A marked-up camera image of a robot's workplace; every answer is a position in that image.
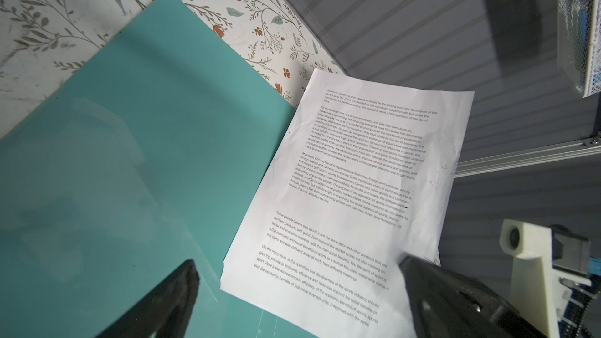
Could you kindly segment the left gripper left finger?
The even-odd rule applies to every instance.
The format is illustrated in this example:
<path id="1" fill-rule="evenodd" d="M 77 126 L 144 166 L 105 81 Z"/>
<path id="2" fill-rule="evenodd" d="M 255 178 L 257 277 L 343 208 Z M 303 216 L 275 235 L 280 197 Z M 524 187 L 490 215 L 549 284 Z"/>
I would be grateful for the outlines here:
<path id="1" fill-rule="evenodd" d="M 100 337 L 184 337 L 200 288 L 192 259 L 183 261 Z"/>

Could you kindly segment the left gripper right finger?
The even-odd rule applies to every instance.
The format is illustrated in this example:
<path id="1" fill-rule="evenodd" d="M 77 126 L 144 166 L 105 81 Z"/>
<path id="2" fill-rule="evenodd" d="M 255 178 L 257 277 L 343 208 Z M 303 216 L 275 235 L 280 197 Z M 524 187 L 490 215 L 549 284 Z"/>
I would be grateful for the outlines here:
<path id="1" fill-rule="evenodd" d="M 399 268 L 418 337 L 543 337 L 477 279 L 405 255 Z"/>

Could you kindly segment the white printed paper sheet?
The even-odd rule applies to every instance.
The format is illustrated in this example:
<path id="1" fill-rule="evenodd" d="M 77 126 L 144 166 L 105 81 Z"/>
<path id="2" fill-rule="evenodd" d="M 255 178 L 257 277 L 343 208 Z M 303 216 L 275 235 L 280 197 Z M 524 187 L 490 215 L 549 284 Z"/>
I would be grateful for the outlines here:
<path id="1" fill-rule="evenodd" d="M 315 70 L 223 291 L 318 337 L 413 337 L 399 268 L 438 253 L 474 94 Z"/>

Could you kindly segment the teal green file folder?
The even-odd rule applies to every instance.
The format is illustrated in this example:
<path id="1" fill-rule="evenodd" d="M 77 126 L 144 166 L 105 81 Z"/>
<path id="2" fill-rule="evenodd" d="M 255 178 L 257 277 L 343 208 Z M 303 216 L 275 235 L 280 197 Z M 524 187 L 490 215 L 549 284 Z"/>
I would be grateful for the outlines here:
<path id="1" fill-rule="evenodd" d="M 187 336 L 306 336 L 220 288 L 293 115 L 182 0 L 155 0 L 1 140 L 1 335 L 97 336 L 191 259 Z"/>

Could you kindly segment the pens in white basket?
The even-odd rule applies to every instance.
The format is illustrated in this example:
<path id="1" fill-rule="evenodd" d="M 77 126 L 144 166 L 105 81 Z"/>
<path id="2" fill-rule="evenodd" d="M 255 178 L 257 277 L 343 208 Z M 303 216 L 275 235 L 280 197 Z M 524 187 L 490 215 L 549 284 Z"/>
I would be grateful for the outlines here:
<path id="1" fill-rule="evenodd" d="M 588 30 L 589 7 L 588 4 L 576 4 L 572 10 L 574 65 L 576 70 L 583 73 L 588 58 Z"/>

